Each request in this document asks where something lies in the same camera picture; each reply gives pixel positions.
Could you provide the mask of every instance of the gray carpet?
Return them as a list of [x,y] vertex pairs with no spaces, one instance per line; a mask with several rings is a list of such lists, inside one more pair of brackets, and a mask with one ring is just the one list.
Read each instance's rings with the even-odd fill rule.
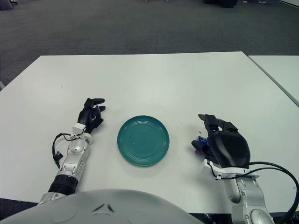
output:
[[269,0],[235,8],[202,0],[19,0],[0,11],[0,79],[40,55],[243,51],[299,55],[299,9]]

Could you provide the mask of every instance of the teal plate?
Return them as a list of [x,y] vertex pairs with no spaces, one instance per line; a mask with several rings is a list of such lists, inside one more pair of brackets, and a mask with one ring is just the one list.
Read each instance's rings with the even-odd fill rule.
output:
[[128,162],[137,166],[151,166],[167,153],[169,135],[157,119],[137,116],[122,125],[117,135],[117,146]]

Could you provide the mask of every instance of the blue object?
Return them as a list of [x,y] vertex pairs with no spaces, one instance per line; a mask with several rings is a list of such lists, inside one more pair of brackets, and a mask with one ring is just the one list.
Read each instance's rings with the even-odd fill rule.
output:
[[204,144],[206,146],[209,146],[208,140],[206,138],[204,138],[204,137],[198,136],[197,137],[197,141],[201,142],[202,144]]

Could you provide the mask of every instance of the white table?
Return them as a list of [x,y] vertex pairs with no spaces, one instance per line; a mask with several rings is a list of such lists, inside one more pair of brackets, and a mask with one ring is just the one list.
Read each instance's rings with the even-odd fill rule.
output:
[[299,106],[299,56],[249,56]]
[[[242,52],[41,56],[0,92],[0,197],[38,202],[48,191],[57,172],[52,141],[71,131],[88,97],[105,98],[107,109],[78,191],[137,189],[187,212],[230,213],[223,183],[199,174],[203,159],[191,141],[207,133],[198,113],[231,121],[251,161],[275,162],[299,179],[299,108]],[[159,119],[170,136],[166,156],[147,168],[124,160],[116,143],[121,125],[142,114]],[[67,145],[56,148],[66,155]],[[288,210],[292,180],[260,174],[268,210]]]

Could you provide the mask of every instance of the wire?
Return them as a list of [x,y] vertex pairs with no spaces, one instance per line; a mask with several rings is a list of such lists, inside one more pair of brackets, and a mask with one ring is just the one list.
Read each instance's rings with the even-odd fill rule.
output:
[[[213,171],[213,167],[210,165],[210,163],[208,162],[208,165],[211,167],[211,171],[212,171],[212,174],[214,177],[217,178],[217,176],[215,175],[214,171]],[[284,222],[288,222],[290,221],[295,212],[296,212],[296,208],[299,204],[299,184],[298,184],[298,181],[296,180],[296,178],[294,177],[293,174],[291,174],[291,172],[289,172],[287,169],[283,168],[282,166],[279,166],[277,164],[274,164],[274,163],[270,163],[270,162],[250,162],[249,165],[269,165],[269,166],[274,166],[274,167],[277,167],[277,168],[273,168],[273,167],[264,167],[264,168],[258,168],[258,169],[254,169],[254,170],[251,170],[250,172],[248,173],[245,173],[243,175],[238,175],[238,176],[235,176],[235,177],[221,177],[221,179],[223,180],[232,180],[232,179],[237,179],[237,178],[240,178],[240,177],[245,177],[249,174],[252,174],[258,170],[264,170],[264,169],[274,169],[274,170],[278,170],[278,171],[281,171],[287,175],[289,175],[293,181],[295,182],[296,184],[296,196],[295,196],[295,199],[294,199],[294,203],[293,205],[291,206],[291,208],[278,220],[278,223],[279,224],[283,224]]]
[[[82,133],[77,134],[77,136],[82,135],[82,134],[84,133],[85,129],[86,129],[86,127],[83,129]],[[57,140],[59,137],[61,137],[61,136],[63,136],[64,139],[67,140],[67,141],[74,141],[75,139],[77,139],[77,137],[76,137],[76,138],[73,138],[73,139],[67,139],[67,138],[65,137],[66,135],[71,136],[71,134],[68,134],[68,133],[60,133],[60,134],[58,134],[58,135],[55,137],[55,139],[54,139],[54,141],[53,141],[53,144],[52,144],[52,156],[53,156],[54,162],[55,162],[55,164],[57,165],[58,169],[60,169],[59,160],[63,157],[63,155],[62,155],[59,151],[57,151],[57,153],[55,153],[55,142],[56,142],[56,140]]]
[[273,167],[264,167],[264,168],[259,168],[259,169],[254,169],[254,170],[251,170],[250,172],[248,173],[245,173],[243,175],[238,175],[238,176],[234,176],[234,177],[222,177],[221,179],[223,180],[232,180],[232,179],[237,179],[237,178],[240,178],[240,177],[245,177],[249,174],[252,174],[256,171],[259,171],[259,170],[263,170],[263,169],[275,169],[275,170],[279,170],[279,171],[282,171],[281,169],[278,169],[278,168],[273,168]]

